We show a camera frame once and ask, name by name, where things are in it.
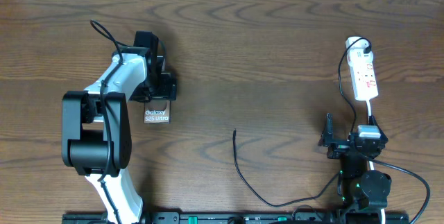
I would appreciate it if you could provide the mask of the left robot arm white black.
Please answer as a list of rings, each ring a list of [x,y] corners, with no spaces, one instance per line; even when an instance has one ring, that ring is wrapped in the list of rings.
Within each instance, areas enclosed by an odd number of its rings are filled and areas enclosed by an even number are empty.
[[[98,192],[102,214],[64,214],[63,223],[150,223],[128,165],[132,137],[129,101],[174,101],[177,79],[166,72],[162,47],[152,32],[138,31],[132,45],[117,42],[101,77],[62,98],[62,161]]]

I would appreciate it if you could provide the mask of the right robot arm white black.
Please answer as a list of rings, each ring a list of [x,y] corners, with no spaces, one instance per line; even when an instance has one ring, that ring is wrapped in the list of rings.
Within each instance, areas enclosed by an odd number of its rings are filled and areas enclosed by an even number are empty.
[[[391,177],[371,169],[369,159],[376,158],[385,148],[388,138],[375,121],[369,118],[367,125],[358,126],[347,139],[334,137],[332,115],[326,116],[325,127],[318,145],[327,148],[327,158],[338,159],[338,194],[343,198],[343,207],[336,210],[337,223],[383,223],[381,213],[388,205]]]

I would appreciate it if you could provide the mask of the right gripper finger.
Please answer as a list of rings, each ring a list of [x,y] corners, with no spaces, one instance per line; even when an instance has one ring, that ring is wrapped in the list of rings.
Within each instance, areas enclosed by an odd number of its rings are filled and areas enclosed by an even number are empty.
[[[382,134],[382,130],[379,127],[374,115],[369,116],[369,125],[373,126],[375,129],[377,129],[379,131],[379,134]]]
[[[334,138],[334,131],[332,125],[332,115],[327,113],[325,127],[323,130],[323,139],[325,141],[331,141]]]

